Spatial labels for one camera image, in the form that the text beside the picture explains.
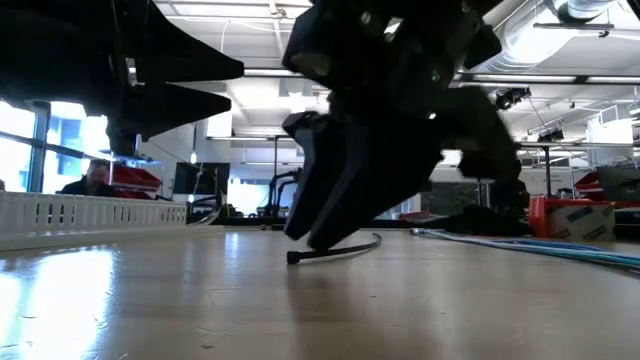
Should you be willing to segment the window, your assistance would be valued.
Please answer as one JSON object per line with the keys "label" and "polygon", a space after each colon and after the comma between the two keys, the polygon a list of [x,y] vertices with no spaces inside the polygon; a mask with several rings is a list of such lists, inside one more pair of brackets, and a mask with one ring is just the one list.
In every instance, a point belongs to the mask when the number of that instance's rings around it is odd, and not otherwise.
{"label": "window", "polygon": [[0,187],[53,194],[86,172],[91,159],[109,158],[107,118],[80,104],[53,102],[50,112],[0,100]]}

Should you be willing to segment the clear safety glasses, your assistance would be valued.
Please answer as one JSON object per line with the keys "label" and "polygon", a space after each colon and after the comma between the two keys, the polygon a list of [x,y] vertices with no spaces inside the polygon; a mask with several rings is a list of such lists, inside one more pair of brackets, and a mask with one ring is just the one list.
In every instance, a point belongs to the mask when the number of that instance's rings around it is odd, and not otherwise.
{"label": "clear safety glasses", "polygon": [[221,201],[216,196],[207,196],[189,202],[186,225],[188,227],[209,226],[219,217],[221,210]]}

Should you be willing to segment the white duct cover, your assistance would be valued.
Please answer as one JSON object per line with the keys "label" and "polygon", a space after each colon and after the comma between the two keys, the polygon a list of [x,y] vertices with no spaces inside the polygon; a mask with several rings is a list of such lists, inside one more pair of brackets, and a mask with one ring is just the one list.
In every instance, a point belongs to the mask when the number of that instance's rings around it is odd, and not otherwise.
{"label": "white duct cover", "polygon": [[97,231],[63,231],[0,236],[0,252],[51,247],[65,247],[92,243],[152,240],[156,238],[189,238],[196,234],[224,231],[223,226],[184,226],[172,228],[107,229]]}

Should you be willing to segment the black computer monitor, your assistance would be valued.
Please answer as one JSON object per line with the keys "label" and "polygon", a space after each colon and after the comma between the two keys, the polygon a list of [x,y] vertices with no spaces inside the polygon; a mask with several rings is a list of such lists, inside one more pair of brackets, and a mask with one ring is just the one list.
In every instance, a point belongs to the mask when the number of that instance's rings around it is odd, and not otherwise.
{"label": "black computer monitor", "polygon": [[226,195],[229,175],[229,163],[178,162],[175,170],[173,193]]}

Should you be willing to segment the black track spotlight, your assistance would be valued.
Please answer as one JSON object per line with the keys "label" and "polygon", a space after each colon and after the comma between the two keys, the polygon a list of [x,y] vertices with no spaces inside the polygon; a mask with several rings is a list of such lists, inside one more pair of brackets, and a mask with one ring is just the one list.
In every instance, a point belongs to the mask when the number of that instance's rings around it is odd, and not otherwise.
{"label": "black track spotlight", "polygon": [[502,89],[496,92],[495,105],[498,110],[508,110],[530,96],[529,87]]}

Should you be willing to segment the orange tape dispenser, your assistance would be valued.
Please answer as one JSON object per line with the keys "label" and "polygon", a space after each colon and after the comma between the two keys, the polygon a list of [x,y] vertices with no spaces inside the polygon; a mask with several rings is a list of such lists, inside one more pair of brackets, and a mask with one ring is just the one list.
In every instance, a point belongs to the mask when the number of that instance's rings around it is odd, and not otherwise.
{"label": "orange tape dispenser", "polygon": [[607,202],[596,202],[586,199],[556,199],[547,197],[533,197],[529,203],[529,226],[533,230],[534,235],[538,238],[551,238],[547,230],[547,211],[555,206],[571,206],[571,205],[612,205]]}

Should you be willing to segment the black work glove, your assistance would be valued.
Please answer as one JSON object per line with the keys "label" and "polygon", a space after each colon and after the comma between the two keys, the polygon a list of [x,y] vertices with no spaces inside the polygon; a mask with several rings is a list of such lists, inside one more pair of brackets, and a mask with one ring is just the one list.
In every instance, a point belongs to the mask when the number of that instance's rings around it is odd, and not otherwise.
{"label": "black work glove", "polygon": [[428,220],[423,227],[475,236],[522,237],[533,234],[523,221],[522,212],[496,211],[478,205],[467,206],[455,215]]}

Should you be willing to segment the linear ceiling light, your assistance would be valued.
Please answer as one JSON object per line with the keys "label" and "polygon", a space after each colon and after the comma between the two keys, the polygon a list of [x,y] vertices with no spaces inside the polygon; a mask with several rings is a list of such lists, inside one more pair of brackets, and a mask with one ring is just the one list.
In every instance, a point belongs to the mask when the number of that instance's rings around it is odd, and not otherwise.
{"label": "linear ceiling light", "polygon": [[631,75],[558,75],[558,74],[521,74],[521,73],[471,73],[459,72],[453,82],[482,84],[547,84],[547,85],[640,85],[640,76]]}

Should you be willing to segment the silver ventilation duct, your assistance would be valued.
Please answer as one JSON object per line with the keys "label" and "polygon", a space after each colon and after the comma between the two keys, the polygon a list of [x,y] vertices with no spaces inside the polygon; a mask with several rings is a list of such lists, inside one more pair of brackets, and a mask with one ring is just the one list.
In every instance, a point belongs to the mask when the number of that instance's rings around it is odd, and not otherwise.
{"label": "silver ventilation duct", "polygon": [[527,0],[494,33],[502,50],[474,72],[523,72],[544,62],[619,0]]}

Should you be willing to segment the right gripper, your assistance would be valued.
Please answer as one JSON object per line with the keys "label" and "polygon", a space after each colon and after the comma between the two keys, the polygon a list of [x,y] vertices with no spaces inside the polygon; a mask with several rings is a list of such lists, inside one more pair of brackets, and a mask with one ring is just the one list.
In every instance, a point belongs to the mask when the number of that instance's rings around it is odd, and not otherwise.
{"label": "right gripper", "polygon": [[[452,81],[502,50],[485,17],[503,1],[310,0],[282,64],[329,89],[334,107],[354,118],[368,100],[408,120],[445,118],[471,142],[474,168],[514,177],[517,146],[496,106],[482,89]],[[304,151],[284,232],[308,234],[313,249],[333,247],[428,188],[442,160],[440,136],[414,125],[347,131],[329,114],[304,112],[283,129]]]}

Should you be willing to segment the person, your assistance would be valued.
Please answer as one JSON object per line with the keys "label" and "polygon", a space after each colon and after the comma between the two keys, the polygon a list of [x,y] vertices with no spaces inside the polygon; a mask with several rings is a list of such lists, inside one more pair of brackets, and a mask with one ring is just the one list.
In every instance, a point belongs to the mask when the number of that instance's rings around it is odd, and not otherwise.
{"label": "person", "polygon": [[89,163],[86,174],[80,180],[65,185],[60,190],[60,194],[115,197],[115,188],[106,182],[109,170],[109,161],[93,159]]}
{"label": "person", "polygon": [[530,194],[519,179],[493,182],[489,187],[489,206],[500,215],[523,220],[529,206]]}

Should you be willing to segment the white slotted cable duct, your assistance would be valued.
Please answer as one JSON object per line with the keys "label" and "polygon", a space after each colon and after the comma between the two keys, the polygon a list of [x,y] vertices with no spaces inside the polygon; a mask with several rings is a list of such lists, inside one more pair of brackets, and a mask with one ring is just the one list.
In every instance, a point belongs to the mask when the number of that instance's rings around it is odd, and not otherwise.
{"label": "white slotted cable duct", "polygon": [[186,225],[172,202],[81,195],[0,192],[0,235],[161,229]]}

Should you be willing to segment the black zip tie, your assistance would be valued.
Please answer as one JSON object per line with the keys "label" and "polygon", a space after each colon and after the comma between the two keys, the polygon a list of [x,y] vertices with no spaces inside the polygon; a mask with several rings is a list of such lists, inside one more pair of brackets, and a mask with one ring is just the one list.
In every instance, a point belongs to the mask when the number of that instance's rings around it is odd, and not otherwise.
{"label": "black zip tie", "polygon": [[288,265],[297,265],[303,260],[327,258],[333,256],[350,255],[359,252],[365,252],[378,248],[382,243],[382,236],[378,233],[372,233],[373,241],[353,245],[343,248],[335,248],[329,250],[308,250],[308,251],[288,251],[286,253],[286,262]]}

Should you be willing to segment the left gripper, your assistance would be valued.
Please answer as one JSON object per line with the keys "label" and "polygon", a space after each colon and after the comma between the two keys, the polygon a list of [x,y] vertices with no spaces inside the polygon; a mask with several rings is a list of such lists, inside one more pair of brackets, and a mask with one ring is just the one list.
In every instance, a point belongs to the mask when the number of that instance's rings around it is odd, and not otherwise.
{"label": "left gripper", "polygon": [[[192,37],[146,1],[136,77],[141,82],[221,81],[244,63]],[[110,150],[135,153],[150,138],[227,112],[227,97],[168,83],[131,86],[116,0],[0,0],[0,99],[80,104],[108,119]]]}

